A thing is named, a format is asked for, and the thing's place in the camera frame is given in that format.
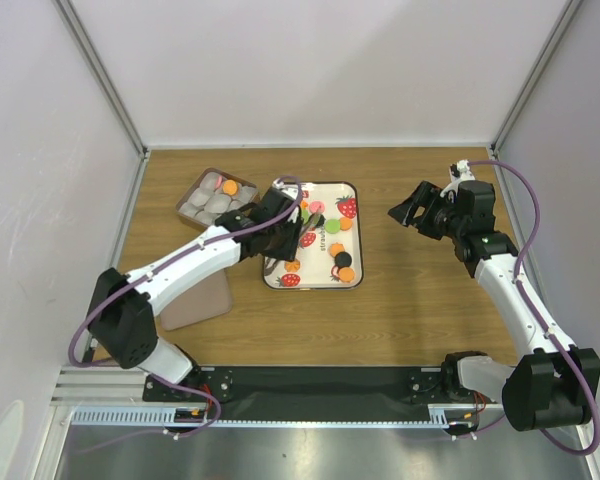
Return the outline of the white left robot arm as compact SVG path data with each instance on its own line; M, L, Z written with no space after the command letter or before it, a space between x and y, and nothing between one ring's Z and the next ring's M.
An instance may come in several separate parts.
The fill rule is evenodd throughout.
M302 198L294 178L277 180L258 203L222 214L162 259L126 274L104 271L92 294L88 332L120 368L139 368L164 379L178 400L193 398L200 388L195 362L159 336L156 317L203 280L246 259L291 260L303 225Z

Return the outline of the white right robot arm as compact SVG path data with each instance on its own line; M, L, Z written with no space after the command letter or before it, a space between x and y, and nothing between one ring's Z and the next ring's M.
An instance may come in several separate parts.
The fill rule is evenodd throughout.
M389 209L399 224L440 240L451 239L469 276L488 294L510 334L518 363L465 355L440 377L442 394L462 402L475 390L503 406L517 431L600 423L595 394L600 358L566 335L528 283L520 255L495 228L495 189L463 180L447 189L423 181Z

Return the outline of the orange waffle round cookie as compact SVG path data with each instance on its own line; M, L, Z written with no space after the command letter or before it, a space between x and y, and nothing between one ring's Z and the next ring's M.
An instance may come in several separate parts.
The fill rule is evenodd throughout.
M239 184L234 180L226 180L222 185L222 191L224 194L234 196L239 191Z

